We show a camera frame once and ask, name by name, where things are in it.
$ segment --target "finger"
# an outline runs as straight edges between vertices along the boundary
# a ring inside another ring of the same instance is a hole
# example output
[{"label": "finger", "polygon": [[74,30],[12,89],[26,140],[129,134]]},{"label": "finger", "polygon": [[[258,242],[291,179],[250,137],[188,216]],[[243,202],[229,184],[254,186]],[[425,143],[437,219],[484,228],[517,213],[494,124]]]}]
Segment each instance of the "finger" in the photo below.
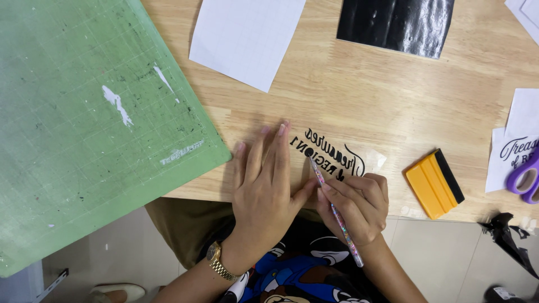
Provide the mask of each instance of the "finger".
[{"label": "finger", "polygon": [[367,222],[371,224],[377,222],[379,217],[378,211],[357,190],[337,179],[328,180],[327,183],[341,195],[352,200]]},{"label": "finger", "polygon": [[258,175],[260,175],[260,171],[262,170],[262,153],[264,152],[264,143],[269,132],[269,126],[264,126],[251,147],[251,152],[249,152],[249,157],[247,158],[247,167],[245,168],[244,183],[251,184],[258,178]]},{"label": "finger", "polygon": [[317,180],[315,178],[311,178],[305,183],[302,189],[300,191],[296,192],[294,197],[292,197],[292,204],[297,206],[298,211],[305,205],[307,200],[310,198],[310,196],[313,194],[314,188],[317,185]]},{"label": "finger", "polygon": [[350,233],[359,235],[362,230],[369,230],[367,220],[354,201],[341,195],[340,192],[326,183],[322,184],[322,193],[341,212],[344,221],[350,222],[350,225],[347,225]]},{"label": "finger", "polygon": [[275,165],[273,182],[275,189],[280,192],[290,192],[290,149],[288,148],[288,127],[281,124],[277,132],[275,144]]},{"label": "finger", "polygon": [[376,181],[376,183],[378,183],[378,186],[382,191],[382,195],[384,196],[384,200],[387,204],[389,204],[388,179],[386,179],[384,176],[372,173],[366,173],[365,175],[363,175],[363,177],[373,179],[374,181]]},{"label": "finger", "polygon": [[240,143],[234,154],[234,176],[232,178],[233,189],[238,189],[245,178],[245,143]]},{"label": "finger", "polygon": [[365,199],[377,210],[384,210],[388,207],[388,203],[382,194],[382,190],[375,180],[367,177],[352,176],[346,178],[344,183],[355,189],[361,190]]},{"label": "finger", "polygon": [[[292,127],[292,124],[285,120],[283,123],[288,130],[290,131],[290,128]],[[260,174],[263,174],[264,177],[268,178],[268,180],[273,182],[273,173],[274,173],[274,167],[275,167],[275,151],[277,150],[277,139],[279,137],[279,131],[275,134],[275,137],[273,138],[273,142],[269,146],[268,154],[266,155],[266,160],[264,161],[264,166],[262,168],[262,172]]]},{"label": "finger", "polygon": [[317,188],[318,201],[316,202],[316,211],[322,218],[324,225],[343,243],[346,243],[341,228],[333,215],[330,201],[324,196],[321,188]]}]

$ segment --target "hand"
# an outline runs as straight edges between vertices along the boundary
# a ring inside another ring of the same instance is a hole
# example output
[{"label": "hand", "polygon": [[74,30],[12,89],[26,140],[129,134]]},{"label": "hand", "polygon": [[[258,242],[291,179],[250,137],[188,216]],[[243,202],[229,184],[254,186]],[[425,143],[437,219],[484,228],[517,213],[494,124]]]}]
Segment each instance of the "hand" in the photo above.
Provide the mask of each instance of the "hand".
[{"label": "hand", "polygon": [[234,156],[232,209],[236,227],[223,242],[223,257],[229,264],[221,261],[233,274],[244,273],[282,239],[316,186],[316,180],[311,179],[290,197],[290,128],[288,121],[281,124],[264,164],[268,126],[258,135],[248,157],[244,143]]},{"label": "hand", "polygon": [[318,188],[316,210],[333,234],[346,243],[331,203],[341,212],[354,244],[360,249],[358,246],[372,243],[385,228],[388,182],[383,176],[365,174],[347,177],[343,182],[331,179]]}]

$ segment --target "black felt edge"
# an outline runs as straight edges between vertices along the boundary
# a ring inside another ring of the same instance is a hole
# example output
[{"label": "black felt edge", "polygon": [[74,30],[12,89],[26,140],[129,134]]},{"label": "black felt edge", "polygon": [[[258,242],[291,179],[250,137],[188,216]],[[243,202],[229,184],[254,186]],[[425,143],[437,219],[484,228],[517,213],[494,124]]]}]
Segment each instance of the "black felt edge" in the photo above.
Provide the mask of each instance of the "black felt edge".
[{"label": "black felt edge", "polygon": [[449,189],[451,189],[455,200],[457,200],[457,203],[460,204],[460,202],[464,201],[464,195],[462,194],[459,184],[453,176],[453,173],[451,172],[449,164],[447,164],[447,161],[445,160],[444,154],[441,152],[441,149],[438,149],[434,153],[434,157],[436,157],[436,161],[438,162],[441,173],[444,175],[445,181],[447,182],[447,185],[449,185]]}]

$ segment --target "white paper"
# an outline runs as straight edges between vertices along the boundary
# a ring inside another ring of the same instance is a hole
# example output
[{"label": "white paper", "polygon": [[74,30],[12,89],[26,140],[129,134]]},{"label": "white paper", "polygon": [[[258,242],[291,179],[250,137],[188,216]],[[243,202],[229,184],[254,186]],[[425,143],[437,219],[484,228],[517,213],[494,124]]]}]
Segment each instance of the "white paper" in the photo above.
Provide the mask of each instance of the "white paper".
[{"label": "white paper", "polygon": [[492,130],[492,152],[488,161],[485,192],[507,188],[507,177],[533,156],[539,136],[507,138],[505,128]]},{"label": "white paper", "polygon": [[520,10],[539,28],[539,1],[526,0]]},{"label": "white paper", "polygon": [[533,38],[535,43],[539,45],[539,27],[537,27],[535,23],[533,23],[530,20],[530,18],[528,18],[526,14],[522,12],[521,10],[525,2],[526,0],[507,0],[505,1],[505,5],[509,8],[509,10],[511,10],[511,12],[519,20],[520,24],[524,26],[526,31],[528,31],[528,33]]},{"label": "white paper", "polygon": [[305,0],[204,0],[189,59],[268,92]]},{"label": "white paper", "polygon": [[539,89],[517,88],[507,119],[505,137],[539,135]]}]

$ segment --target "gold wristwatch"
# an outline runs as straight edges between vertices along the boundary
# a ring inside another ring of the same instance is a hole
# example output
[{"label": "gold wristwatch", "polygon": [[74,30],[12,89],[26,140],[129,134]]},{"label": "gold wristwatch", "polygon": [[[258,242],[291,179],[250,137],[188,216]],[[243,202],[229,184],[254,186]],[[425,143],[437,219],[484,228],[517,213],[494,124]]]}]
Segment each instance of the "gold wristwatch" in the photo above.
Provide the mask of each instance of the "gold wristwatch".
[{"label": "gold wristwatch", "polygon": [[228,281],[236,281],[241,276],[234,276],[231,274],[228,270],[226,270],[221,262],[219,262],[219,258],[221,257],[221,245],[217,243],[217,241],[213,242],[212,245],[210,245],[210,248],[208,248],[208,252],[206,253],[206,259],[210,262],[210,267],[213,268],[221,277],[227,279]]}]

